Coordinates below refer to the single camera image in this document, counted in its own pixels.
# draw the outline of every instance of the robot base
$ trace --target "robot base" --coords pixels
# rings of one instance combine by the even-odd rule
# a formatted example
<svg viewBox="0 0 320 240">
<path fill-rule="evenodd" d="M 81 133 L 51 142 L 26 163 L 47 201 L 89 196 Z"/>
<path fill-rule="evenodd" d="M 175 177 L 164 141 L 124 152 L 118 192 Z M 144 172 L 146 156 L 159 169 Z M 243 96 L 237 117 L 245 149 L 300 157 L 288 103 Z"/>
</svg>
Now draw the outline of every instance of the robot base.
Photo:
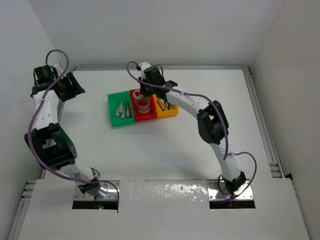
<svg viewBox="0 0 320 240">
<path fill-rule="evenodd" d="M 111 180 L 120 192 L 120 181 Z M 76 186 L 72 209 L 96 209 L 96 210 L 118 210 L 118 195 L 115 188 L 108 184 L 108 193 L 103 199 L 94 198 L 92 195 L 83 194 Z"/>
<path fill-rule="evenodd" d="M 243 184 L 236 192 L 235 195 L 240 194 L 245 187 L 249 184 L 247 179 L 245 184 Z M 209 206 L 210 209 L 255 209 L 255 200 L 252 192 L 251 186 L 249 186 L 240 196 L 236 197 L 232 201 L 226 201 L 231 195 L 228 195 L 228 191 L 225 188 L 225 183 L 223 180 L 208 180 L 208 196 L 209 196 Z"/>
</svg>

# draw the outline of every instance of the black bracket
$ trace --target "black bracket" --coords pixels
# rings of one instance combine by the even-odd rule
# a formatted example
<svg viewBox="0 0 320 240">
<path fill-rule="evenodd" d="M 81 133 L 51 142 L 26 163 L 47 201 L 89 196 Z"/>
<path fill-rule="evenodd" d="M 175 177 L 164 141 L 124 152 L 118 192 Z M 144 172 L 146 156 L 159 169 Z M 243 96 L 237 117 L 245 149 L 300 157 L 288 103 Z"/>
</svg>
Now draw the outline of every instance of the black bracket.
<svg viewBox="0 0 320 240">
<path fill-rule="evenodd" d="M 57 171 L 66 165 L 75 163 L 77 150 L 59 123 L 51 123 L 40 130 L 33 129 L 31 139 L 36 153 L 51 169 Z M 46 147 L 51 139 L 55 144 Z M 29 146 L 27 133 L 24 135 L 24 140 Z"/>
<path fill-rule="evenodd" d="M 39 66 L 33 72 L 34 86 L 31 97 L 38 92 L 46 90 L 58 78 L 58 73 L 53 66 Z M 75 98 L 86 91 L 79 85 L 72 72 L 61 78 L 52 88 L 62 102 Z"/>
<path fill-rule="evenodd" d="M 220 102 L 213 101 L 214 105 L 220 112 L 223 122 L 225 124 L 226 133 L 229 134 L 228 128 L 229 123 L 227 121 L 226 115 Z M 199 113 L 196 115 L 198 122 L 198 130 L 201 138 L 208 144 L 220 144 L 220 141 L 225 137 L 222 123 L 218 117 L 215 109 L 209 104 L 205 109 L 199 110 Z"/>
<path fill-rule="evenodd" d="M 97 182 L 100 180 L 100 173 L 95 170 L 94 168 L 92 169 L 92 173 L 93 173 L 93 179 L 91 180 L 91 182 Z M 101 182 L 97 182 L 97 183 L 86 183 L 86 184 L 82 184 L 79 185 L 78 188 L 79 190 L 83 193 L 83 194 L 90 194 L 93 196 L 97 196 L 99 195 L 99 190 L 101 189 L 102 183 Z"/>
<path fill-rule="evenodd" d="M 174 81 L 166 81 L 164 76 L 161 75 L 159 68 L 156 66 L 150 66 L 144 70 L 145 79 L 141 79 L 143 82 L 148 84 L 153 84 L 157 86 L 163 86 L 167 88 L 173 88 L 178 86 L 178 84 Z M 158 99 L 163 99 L 167 102 L 166 93 L 169 90 L 161 89 L 158 87 L 146 86 L 140 83 L 140 93 L 145 97 L 150 97 L 155 94 Z"/>
<path fill-rule="evenodd" d="M 229 181 L 227 179 L 225 179 L 224 177 L 223 178 L 223 181 L 224 181 L 224 186 L 225 186 L 225 189 L 231 194 L 231 195 L 234 195 L 235 194 L 235 191 L 237 191 L 243 184 L 245 184 L 246 182 L 246 175 L 243 171 L 240 172 L 240 175 L 233 179 L 232 181 Z"/>
</svg>

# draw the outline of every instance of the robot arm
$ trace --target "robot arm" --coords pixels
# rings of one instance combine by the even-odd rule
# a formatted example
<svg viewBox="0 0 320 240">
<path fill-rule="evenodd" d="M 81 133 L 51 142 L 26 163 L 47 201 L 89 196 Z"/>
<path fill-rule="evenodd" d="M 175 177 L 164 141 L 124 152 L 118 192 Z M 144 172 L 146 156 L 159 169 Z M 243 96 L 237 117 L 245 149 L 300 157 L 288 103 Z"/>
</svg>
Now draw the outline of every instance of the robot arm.
<svg viewBox="0 0 320 240">
<path fill-rule="evenodd" d="M 34 86 L 31 97 L 37 109 L 46 89 L 58 77 L 58 73 L 55 67 L 46 65 L 35 68 L 33 76 Z M 86 182 L 96 182 L 100 180 L 98 172 L 76 160 L 77 150 L 58 122 L 59 101 L 65 102 L 82 93 L 85 93 L 85 90 L 71 72 L 63 76 L 47 93 L 44 104 L 33 123 L 31 139 L 38 156 L 54 171 L 70 178 L 81 177 Z M 24 135 L 24 139 L 28 144 L 27 134 Z M 90 194 L 100 199 L 103 199 L 108 192 L 108 186 L 104 182 L 85 184 L 77 181 L 76 183 L 83 194 Z"/>
<path fill-rule="evenodd" d="M 239 168 L 233 154 L 228 154 L 224 159 L 226 144 L 224 141 L 221 141 L 224 138 L 224 132 L 222 123 L 213 107 L 208 104 L 208 101 L 204 98 L 183 94 L 184 90 L 179 87 L 177 83 L 171 80 L 165 81 L 156 66 L 151 66 L 147 62 L 142 62 L 138 65 L 137 69 L 141 71 L 140 80 L 142 82 L 178 90 L 172 91 L 161 89 L 140 83 L 140 93 L 145 97 L 155 94 L 158 98 L 181 107 L 197 119 L 199 134 L 213 149 L 222 170 L 225 188 L 233 195 L 234 192 L 246 182 L 246 176 Z M 229 124 L 221 104 L 218 101 L 214 101 L 213 103 L 222 116 L 228 134 Z"/>
</svg>

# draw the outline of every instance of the purple cable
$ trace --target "purple cable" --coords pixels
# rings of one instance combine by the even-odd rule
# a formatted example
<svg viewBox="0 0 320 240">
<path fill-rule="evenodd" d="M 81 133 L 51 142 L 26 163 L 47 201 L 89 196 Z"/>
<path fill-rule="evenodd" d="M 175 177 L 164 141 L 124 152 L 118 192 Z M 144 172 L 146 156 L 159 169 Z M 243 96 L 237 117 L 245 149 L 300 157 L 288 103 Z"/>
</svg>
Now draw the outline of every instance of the purple cable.
<svg viewBox="0 0 320 240">
<path fill-rule="evenodd" d="M 53 88 L 53 86 L 62 78 L 63 75 L 65 75 L 65 73 L 67 72 L 68 70 L 68 67 L 69 67 L 69 58 L 67 56 L 67 54 L 64 52 L 64 51 L 61 51 L 59 49 L 53 49 L 51 51 L 49 51 L 45 57 L 45 65 L 48 65 L 48 58 L 49 58 L 49 55 L 53 52 L 59 52 L 59 53 L 62 53 L 64 56 L 65 56 L 65 59 L 66 59 L 66 65 L 65 65 L 65 68 L 63 70 L 63 72 L 61 73 L 60 76 L 58 76 L 58 78 L 53 82 L 51 83 L 51 85 L 45 90 L 43 96 L 42 96 L 42 100 L 41 100 L 41 103 L 39 105 L 39 107 L 36 109 L 31 121 L 30 121 L 30 124 L 29 124 L 29 127 L 28 127 L 28 133 L 27 133 L 27 138 L 28 138 L 28 143 L 29 143 L 29 147 L 30 147 L 30 150 L 32 152 L 32 154 L 34 155 L 35 159 L 37 160 L 37 162 L 45 169 L 45 170 L 48 170 L 50 173 L 52 173 L 53 175 L 56 175 L 58 176 L 59 178 L 62 178 L 62 179 L 65 179 L 65 180 L 69 180 L 69 181 L 78 181 L 80 183 L 83 183 L 83 184 L 98 184 L 98 183 L 107 183 L 107 184 L 110 184 L 114 187 L 114 189 L 116 190 L 116 194 L 117 194 L 117 206 L 118 206 L 118 210 L 117 212 L 119 212 L 119 201 L 120 201 L 120 196 L 119 196 L 119 190 L 118 188 L 116 187 L 116 185 L 114 185 L 112 182 L 110 181 L 107 181 L 107 180 L 99 180 L 99 181 L 84 181 L 83 179 L 81 179 L 81 177 L 68 177 L 68 176 L 65 176 L 59 172 L 56 172 L 54 171 L 53 169 L 51 169 L 49 166 L 47 166 L 42 160 L 41 158 L 38 156 L 36 150 L 35 150 L 35 147 L 33 145 L 33 142 L 32 142 L 32 138 L 31 138 L 31 132 L 32 132 L 32 126 L 36 120 L 36 117 L 38 115 L 38 113 L 40 112 L 42 106 L 44 105 L 44 102 L 45 102 L 45 98 L 48 94 L 48 92 Z"/>
<path fill-rule="evenodd" d="M 127 64 L 126 64 L 126 71 L 128 72 L 128 74 L 130 75 L 130 77 L 132 77 L 134 80 L 136 80 L 138 83 L 140 84 L 143 84 L 143 85 L 146 85 L 146 86 L 149 86 L 149 87 L 153 87 L 153 88 L 158 88 L 158 89 L 165 89 L 165 90 L 169 90 L 169 91 L 172 91 L 172 92 L 176 92 L 176 93 L 179 93 L 181 94 L 182 92 L 180 90 L 177 90 L 177 89 L 174 89 L 174 88 L 170 88 L 170 87 L 166 87 L 166 86 L 159 86 L 159 85 L 154 85 L 154 84 L 150 84 L 150 83 L 147 83 L 147 82 L 144 82 L 142 80 L 140 80 L 139 78 L 136 78 L 135 76 L 132 75 L 132 73 L 130 72 L 129 70 L 129 65 L 130 64 L 135 64 L 137 67 L 139 66 L 137 62 L 135 61 L 129 61 Z M 193 97 L 200 97 L 200 98 L 204 98 L 206 99 L 209 104 L 213 107 L 214 111 L 216 112 L 220 122 L 221 122 L 221 125 L 222 125 L 222 130 L 223 130 L 223 134 L 224 134 L 224 138 L 225 138 L 225 153 L 224 153 L 224 156 L 223 156 L 223 160 L 226 160 L 227 156 L 228 156 L 228 150 L 229 150 L 229 140 L 228 140 L 228 134 L 227 134 L 227 128 L 226 128 L 226 124 L 221 116 L 221 113 L 219 112 L 218 108 L 216 107 L 216 105 L 211 101 L 210 98 L 208 98 L 207 96 L 205 95 L 202 95 L 202 94 L 194 94 L 194 93 L 187 93 L 187 92 L 184 92 L 183 93 L 184 95 L 187 95 L 187 96 L 193 96 Z"/>
</svg>

